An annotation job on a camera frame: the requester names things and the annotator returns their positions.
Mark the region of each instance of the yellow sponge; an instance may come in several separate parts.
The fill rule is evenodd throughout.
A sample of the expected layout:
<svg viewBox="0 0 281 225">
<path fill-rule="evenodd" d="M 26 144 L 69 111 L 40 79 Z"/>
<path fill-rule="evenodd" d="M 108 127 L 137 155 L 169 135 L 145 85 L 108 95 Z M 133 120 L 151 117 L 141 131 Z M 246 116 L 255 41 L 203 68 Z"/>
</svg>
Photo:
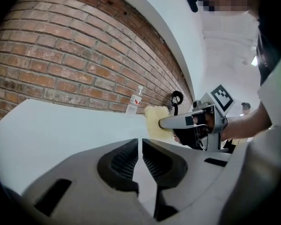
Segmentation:
<svg viewBox="0 0 281 225">
<path fill-rule="evenodd" d="M 159 126 L 158 122 L 162 118 L 170 116 L 167 107 L 163 106 L 147 106 L 145 108 L 145 117 L 147 122 L 148 133 L 154 139 L 171 139 L 173 132 L 170 129 L 163 129 Z"/>
</svg>

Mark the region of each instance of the light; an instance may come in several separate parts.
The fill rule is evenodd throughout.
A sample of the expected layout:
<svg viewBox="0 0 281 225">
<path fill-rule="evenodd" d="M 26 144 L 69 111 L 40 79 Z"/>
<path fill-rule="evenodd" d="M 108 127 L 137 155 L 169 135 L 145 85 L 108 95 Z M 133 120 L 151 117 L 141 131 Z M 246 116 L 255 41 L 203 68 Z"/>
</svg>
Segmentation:
<svg viewBox="0 0 281 225">
<path fill-rule="evenodd" d="M 251 65 L 253 65 L 255 67 L 258 65 L 257 56 L 255 56 L 255 58 L 253 59 Z"/>
</svg>

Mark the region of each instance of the plastic water bottle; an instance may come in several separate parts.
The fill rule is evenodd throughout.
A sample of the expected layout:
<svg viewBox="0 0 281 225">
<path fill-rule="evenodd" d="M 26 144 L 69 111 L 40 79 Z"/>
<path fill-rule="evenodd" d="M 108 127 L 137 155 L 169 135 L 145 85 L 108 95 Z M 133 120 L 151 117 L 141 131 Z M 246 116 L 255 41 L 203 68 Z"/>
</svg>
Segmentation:
<svg viewBox="0 0 281 225">
<path fill-rule="evenodd" d="M 136 114 L 137 108 L 139 107 L 139 104 L 141 103 L 143 90 L 144 90 L 144 87 L 139 86 L 138 90 L 131 96 L 130 104 L 128 105 L 128 107 L 126 109 L 126 114 L 128 114 L 128 115 Z"/>
</svg>

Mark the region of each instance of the white table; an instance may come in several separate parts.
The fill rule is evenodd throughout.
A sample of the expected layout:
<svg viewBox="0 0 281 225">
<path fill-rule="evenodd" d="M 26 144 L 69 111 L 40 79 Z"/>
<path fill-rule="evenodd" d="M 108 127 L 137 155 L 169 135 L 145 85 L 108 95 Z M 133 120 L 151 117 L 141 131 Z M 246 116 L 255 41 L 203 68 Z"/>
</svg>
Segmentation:
<svg viewBox="0 0 281 225">
<path fill-rule="evenodd" d="M 143 115 L 131 118 L 29 99 L 0 121 L 0 181 L 22 194 L 67 157 L 133 138 L 149 138 Z M 173 139 L 164 142 L 179 145 Z M 152 209 L 156 185 L 142 160 L 141 146 L 133 180 L 140 187 L 140 202 Z"/>
</svg>

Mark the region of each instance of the white ceiling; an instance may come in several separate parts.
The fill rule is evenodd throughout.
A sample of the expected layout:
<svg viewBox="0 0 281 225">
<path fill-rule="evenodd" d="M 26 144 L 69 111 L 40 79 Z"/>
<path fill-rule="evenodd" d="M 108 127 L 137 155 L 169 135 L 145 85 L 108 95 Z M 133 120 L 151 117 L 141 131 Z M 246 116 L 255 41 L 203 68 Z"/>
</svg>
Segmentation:
<svg viewBox="0 0 281 225">
<path fill-rule="evenodd" d="M 231 109 L 229 116 L 239 115 L 241 102 L 257 108 L 260 75 L 251 62 L 256 54 L 258 22 L 249 14 L 215 15 L 203 11 L 202 7 L 199 13 L 207 48 L 207 68 L 200 96 L 223 84 L 237 100 L 237 107 Z"/>
</svg>

